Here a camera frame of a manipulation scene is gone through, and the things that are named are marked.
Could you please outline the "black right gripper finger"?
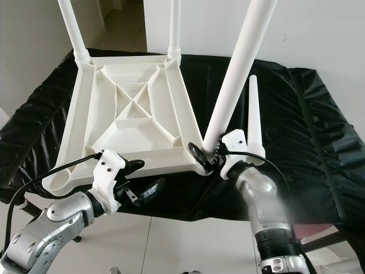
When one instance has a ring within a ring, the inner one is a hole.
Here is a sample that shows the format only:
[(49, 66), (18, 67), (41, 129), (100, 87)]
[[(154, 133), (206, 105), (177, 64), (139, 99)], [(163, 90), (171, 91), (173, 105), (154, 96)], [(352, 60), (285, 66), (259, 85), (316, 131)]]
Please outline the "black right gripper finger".
[(189, 144), (189, 152), (203, 171), (209, 170), (208, 158), (204, 155), (204, 152), (196, 144)]

